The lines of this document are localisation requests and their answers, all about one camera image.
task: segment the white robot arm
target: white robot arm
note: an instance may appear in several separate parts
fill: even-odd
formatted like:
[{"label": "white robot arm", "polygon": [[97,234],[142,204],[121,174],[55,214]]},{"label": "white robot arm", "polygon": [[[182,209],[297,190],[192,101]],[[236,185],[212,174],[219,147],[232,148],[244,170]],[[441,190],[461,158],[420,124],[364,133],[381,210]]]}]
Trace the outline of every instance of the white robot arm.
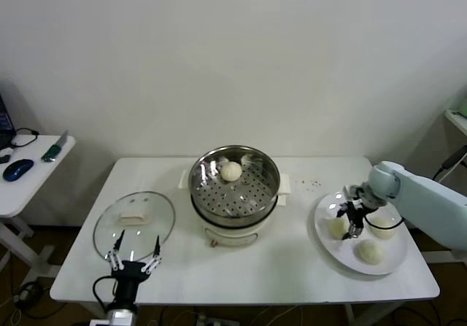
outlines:
[{"label": "white robot arm", "polygon": [[403,166],[381,162],[372,168],[368,181],[351,186],[347,203],[338,214],[347,213],[349,233],[343,238],[358,237],[363,218],[386,202],[397,208],[402,217],[443,246],[467,251],[467,197]]},{"label": "white robot arm", "polygon": [[467,251],[467,197],[392,162],[373,167],[367,184],[435,241]]}]

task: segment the steamed bun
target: steamed bun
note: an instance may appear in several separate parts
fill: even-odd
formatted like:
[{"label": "steamed bun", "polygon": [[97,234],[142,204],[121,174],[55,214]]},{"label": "steamed bun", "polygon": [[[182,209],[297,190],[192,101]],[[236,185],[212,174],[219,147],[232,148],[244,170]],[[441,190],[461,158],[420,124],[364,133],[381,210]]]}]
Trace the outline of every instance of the steamed bun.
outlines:
[{"label": "steamed bun", "polygon": [[[381,217],[371,218],[370,222],[371,224],[375,224],[376,226],[380,226],[381,228],[389,228],[390,226],[394,225],[394,223],[391,220]],[[391,230],[381,230],[370,226],[370,230],[376,237],[382,238],[383,240],[388,240],[389,238],[394,236],[397,228],[393,228]]]},{"label": "steamed bun", "polygon": [[329,232],[336,240],[342,240],[342,236],[349,231],[349,226],[349,221],[344,217],[334,218],[328,222]]},{"label": "steamed bun", "polygon": [[357,245],[357,256],[369,264],[377,265],[385,259],[385,251],[380,244],[372,240],[363,240]]},{"label": "steamed bun", "polygon": [[242,176],[242,166],[237,162],[227,162],[220,169],[220,176],[227,182],[235,182]]}]

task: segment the green knife handle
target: green knife handle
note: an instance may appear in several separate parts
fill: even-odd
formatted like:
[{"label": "green knife handle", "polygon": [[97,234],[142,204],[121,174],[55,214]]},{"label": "green knife handle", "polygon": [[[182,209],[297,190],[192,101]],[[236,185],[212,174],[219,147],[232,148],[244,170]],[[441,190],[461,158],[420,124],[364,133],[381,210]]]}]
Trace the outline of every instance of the green knife handle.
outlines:
[{"label": "green knife handle", "polygon": [[52,162],[55,160],[55,157],[60,153],[61,147],[58,145],[52,145],[50,149],[41,157],[41,160],[44,162]]}]

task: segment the small table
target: small table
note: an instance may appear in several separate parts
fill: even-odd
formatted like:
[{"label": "small table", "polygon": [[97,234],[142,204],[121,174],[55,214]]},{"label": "small table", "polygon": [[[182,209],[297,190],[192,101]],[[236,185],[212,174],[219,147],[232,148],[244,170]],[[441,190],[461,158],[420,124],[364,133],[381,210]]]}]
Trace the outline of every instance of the small table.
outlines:
[{"label": "small table", "polygon": [[467,136],[467,118],[460,115],[452,109],[444,111],[444,116],[457,128],[461,133]]},{"label": "small table", "polygon": [[[212,248],[198,223],[188,190],[178,189],[180,176],[195,158],[122,158],[116,162],[50,295],[78,302],[97,316],[91,290],[109,274],[109,265],[93,248],[99,216],[116,200],[138,191],[156,191],[174,204],[174,229],[163,245],[163,262],[139,287],[139,305],[274,305],[347,304],[352,325],[372,325],[406,300],[429,299],[439,287],[420,251],[409,239],[405,261],[386,276],[352,271],[331,257],[309,231],[317,202],[344,185],[368,179],[365,158],[275,158],[290,177],[286,206],[275,209],[269,231],[248,247]],[[113,282],[99,283],[97,293],[112,301]],[[352,321],[349,303],[378,303]]]},{"label": "small table", "polygon": [[[10,221],[20,231],[20,234],[16,236],[0,222],[0,244],[9,250],[0,260],[0,270],[6,265],[9,254],[12,252],[31,267],[23,283],[34,281],[37,277],[55,277],[58,270],[60,270],[60,266],[47,263],[48,258],[53,252],[53,246],[44,247],[42,252],[37,255],[22,241],[24,236],[31,237],[34,232],[18,217],[26,204],[28,204],[37,190],[44,184],[49,175],[57,168],[58,164],[60,164],[75,144],[74,138],[68,136],[63,149],[57,156],[57,161],[50,163],[42,162],[40,160],[42,155],[59,137],[60,136],[39,135],[37,140],[32,144],[15,149],[10,162],[0,165],[0,174],[3,174],[5,168],[16,160],[28,158],[34,161],[34,166],[14,182],[7,182],[2,176],[0,177],[0,220]],[[16,144],[25,144],[32,139],[33,136],[17,135],[13,141]]]}]

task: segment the computer mouse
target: computer mouse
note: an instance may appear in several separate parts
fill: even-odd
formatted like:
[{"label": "computer mouse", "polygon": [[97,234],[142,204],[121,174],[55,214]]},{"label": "computer mouse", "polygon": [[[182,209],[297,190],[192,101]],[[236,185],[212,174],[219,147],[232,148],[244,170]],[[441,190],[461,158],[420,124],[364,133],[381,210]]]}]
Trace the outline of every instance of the computer mouse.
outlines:
[{"label": "computer mouse", "polygon": [[17,160],[7,166],[3,172],[3,179],[14,182],[22,177],[34,165],[33,160]]}]

